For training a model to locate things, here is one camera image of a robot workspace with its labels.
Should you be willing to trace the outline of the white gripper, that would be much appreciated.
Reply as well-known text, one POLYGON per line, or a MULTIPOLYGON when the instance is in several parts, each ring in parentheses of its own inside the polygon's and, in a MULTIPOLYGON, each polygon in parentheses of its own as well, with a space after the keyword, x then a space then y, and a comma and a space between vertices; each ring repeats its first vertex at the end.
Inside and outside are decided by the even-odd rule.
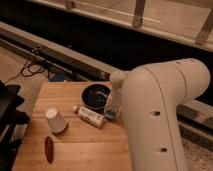
POLYGON ((107 114, 109 110, 111 110, 111 105, 114 107, 119 107, 122 101, 122 86, 121 85, 113 85, 110 92, 111 102, 106 102, 104 107, 104 115, 107 114))

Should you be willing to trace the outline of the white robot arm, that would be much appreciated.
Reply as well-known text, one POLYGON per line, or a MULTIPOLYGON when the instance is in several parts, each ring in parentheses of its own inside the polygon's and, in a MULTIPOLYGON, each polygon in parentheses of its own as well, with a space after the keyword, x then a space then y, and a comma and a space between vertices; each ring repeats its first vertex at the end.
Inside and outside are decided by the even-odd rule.
POLYGON ((106 114, 122 110, 133 171, 188 171, 177 106, 210 84, 206 65, 193 58, 139 66, 110 75, 106 114))

